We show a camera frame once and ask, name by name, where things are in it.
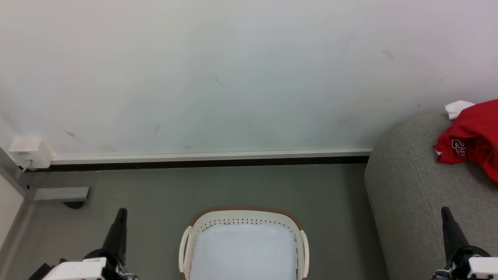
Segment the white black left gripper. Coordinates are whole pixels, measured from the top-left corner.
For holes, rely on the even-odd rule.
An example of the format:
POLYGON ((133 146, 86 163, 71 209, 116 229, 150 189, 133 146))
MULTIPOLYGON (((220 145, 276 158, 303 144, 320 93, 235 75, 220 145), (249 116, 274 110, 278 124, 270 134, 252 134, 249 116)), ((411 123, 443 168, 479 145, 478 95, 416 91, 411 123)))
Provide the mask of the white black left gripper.
POLYGON ((49 269, 42 280, 138 280, 126 270, 127 214, 120 208, 107 233, 102 249, 94 250, 80 262, 61 262, 49 269))

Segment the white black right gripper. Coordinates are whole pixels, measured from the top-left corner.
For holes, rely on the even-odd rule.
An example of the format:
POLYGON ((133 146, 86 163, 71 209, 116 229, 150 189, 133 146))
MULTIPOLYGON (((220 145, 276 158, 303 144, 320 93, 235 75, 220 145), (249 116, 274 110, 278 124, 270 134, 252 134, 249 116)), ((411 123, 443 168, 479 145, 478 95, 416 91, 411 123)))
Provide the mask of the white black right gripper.
POLYGON ((444 238, 445 270, 451 280, 496 280, 498 258, 485 250, 470 246, 449 207, 442 207, 442 232, 444 238))

